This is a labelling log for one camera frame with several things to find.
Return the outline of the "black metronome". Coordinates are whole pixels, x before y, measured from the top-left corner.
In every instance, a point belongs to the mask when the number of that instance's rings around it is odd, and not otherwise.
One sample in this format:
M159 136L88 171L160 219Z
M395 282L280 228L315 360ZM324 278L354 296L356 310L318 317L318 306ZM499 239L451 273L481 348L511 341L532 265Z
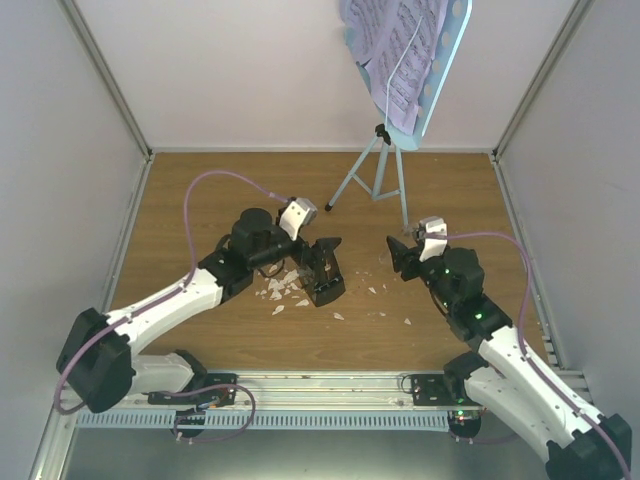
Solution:
M346 291L342 273L333 280L316 280L316 284L304 289L315 307L323 307L337 300Z

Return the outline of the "clear plastic metronome cover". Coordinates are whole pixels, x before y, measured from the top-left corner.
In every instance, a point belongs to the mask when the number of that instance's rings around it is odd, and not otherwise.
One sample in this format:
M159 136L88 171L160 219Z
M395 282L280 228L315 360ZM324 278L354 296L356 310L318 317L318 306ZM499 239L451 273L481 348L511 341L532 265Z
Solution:
M298 266L298 282L302 289L306 289L309 286L313 287L316 284L316 272L313 268L307 266Z

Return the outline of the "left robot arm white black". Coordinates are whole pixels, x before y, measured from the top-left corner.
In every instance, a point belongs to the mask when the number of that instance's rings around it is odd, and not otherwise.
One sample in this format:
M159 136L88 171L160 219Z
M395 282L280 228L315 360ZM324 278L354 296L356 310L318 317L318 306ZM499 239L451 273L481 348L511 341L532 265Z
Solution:
M193 355L184 350L147 355L145 349L184 321L237 297L255 273L286 259L308 273L303 288L314 306L338 299L345 292L335 256L341 238L309 243L300 234L315 214L298 200L276 217L261 208L247 209L214 251L175 283L124 308L82 311L56 363L60 384L93 413L138 394L155 404L209 401L219 388Z

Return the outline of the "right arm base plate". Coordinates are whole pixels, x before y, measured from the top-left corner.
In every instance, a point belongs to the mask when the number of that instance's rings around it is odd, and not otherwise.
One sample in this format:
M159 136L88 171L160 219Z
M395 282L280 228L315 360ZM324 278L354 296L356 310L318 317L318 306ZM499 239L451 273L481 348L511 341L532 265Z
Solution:
M480 405L466 397L456 397L445 383L445 376L436 373L403 374L400 389L411 396L414 406L450 407L452 409L479 409Z

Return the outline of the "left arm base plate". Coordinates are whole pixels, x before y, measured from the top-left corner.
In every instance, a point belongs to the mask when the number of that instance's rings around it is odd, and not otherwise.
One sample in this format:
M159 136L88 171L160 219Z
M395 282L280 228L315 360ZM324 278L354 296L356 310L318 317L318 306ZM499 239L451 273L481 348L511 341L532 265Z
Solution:
M147 395L147 401L151 405L186 405L196 409L233 405L235 393L233 388L223 387L212 389L213 385L233 384L237 382L234 373L206 373L195 376L181 393L189 393L189 396L168 395L163 392L153 392Z

